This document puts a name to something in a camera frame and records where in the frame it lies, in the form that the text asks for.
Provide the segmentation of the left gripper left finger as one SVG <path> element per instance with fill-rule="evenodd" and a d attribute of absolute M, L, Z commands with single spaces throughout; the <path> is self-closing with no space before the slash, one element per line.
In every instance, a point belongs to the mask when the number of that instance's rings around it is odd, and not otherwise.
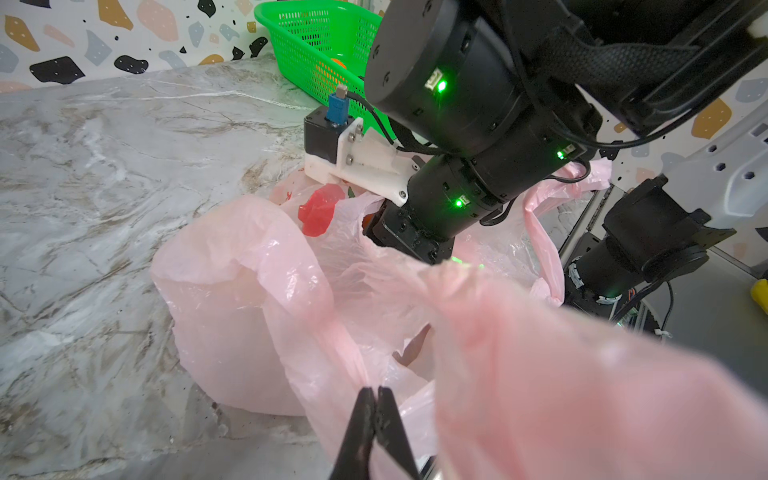
<path fill-rule="evenodd" d="M 330 480 L 368 480 L 375 429 L 376 399 L 370 387 L 360 390 L 339 448 Z"/>

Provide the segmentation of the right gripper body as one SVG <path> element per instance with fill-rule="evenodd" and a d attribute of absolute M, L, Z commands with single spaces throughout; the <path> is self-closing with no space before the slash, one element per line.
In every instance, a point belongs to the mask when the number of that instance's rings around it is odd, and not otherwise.
<path fill-rule="evenodd" d="M 504 173 L 475 158 L 439 155 L 408 180 L 406 194 L 401 206 L 385 201 L 364 233 L 380 247 L 437 264 L 451 257 L 458 234 L 502 214 Z"/>

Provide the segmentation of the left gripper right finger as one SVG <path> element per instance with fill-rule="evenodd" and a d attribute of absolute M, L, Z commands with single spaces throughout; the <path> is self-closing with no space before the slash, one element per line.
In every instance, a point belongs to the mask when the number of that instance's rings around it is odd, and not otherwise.
<path fill-rule="evenodd" d="M 374 439 L 408 479 L 421 479 L 393 391 L 378 388 L 373 410 Z"/>

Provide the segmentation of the pink plastic bag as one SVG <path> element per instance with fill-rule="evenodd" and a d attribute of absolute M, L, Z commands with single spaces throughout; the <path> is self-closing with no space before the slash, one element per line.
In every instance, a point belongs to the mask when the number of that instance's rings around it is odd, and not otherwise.
<path fill-rule="evenodd" d="M 215 401 L 303 415 L 336 456 L 365 387 L 449 479 L 763 479 L 767 404 L 718 362 L 562 305 L 539 215 L 608 185 L 543 182 L 430 266 L 373 244 L 381 198 L 297 170 L 218 206 L 150 273 L 182 366 Z"/>

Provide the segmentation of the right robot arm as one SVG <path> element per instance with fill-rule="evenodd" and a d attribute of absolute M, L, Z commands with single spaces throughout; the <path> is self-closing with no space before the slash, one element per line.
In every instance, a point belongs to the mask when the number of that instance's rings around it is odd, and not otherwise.
<path fill-rule="evenodd" d="M 767 57 L 763 1 L 394 1 L 373 40 L 366 99 L 403 147 L 429 156 L 366 234 L 429 264 L 459 233 L 502 222 L 536 183 L 592 172 L 602 113 L 629 148 L 702 113 Z M 556 277 L 565 301 L 621 321 L 702 266 L 767 202 L 767 112 L 643 181 L 604 238 Z"/>

